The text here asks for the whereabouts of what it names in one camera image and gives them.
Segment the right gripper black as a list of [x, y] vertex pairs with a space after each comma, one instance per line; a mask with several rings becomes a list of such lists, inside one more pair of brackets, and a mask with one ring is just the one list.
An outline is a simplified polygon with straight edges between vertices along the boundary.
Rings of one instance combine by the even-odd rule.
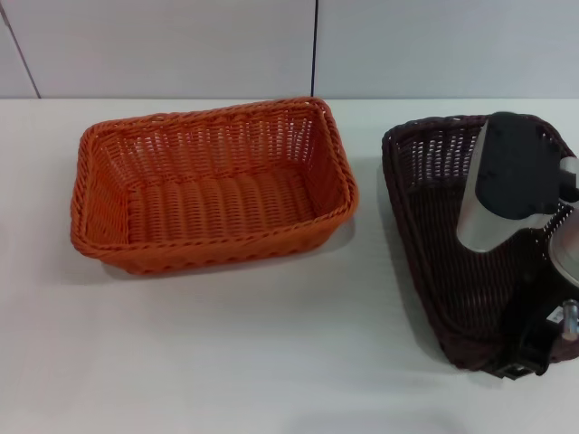
[[561, 227], [548, 261], [515, 302], [512, 340], [494, 364], [498, 378], [544, 374], [551, 362], [578, 356], [578, 231]]

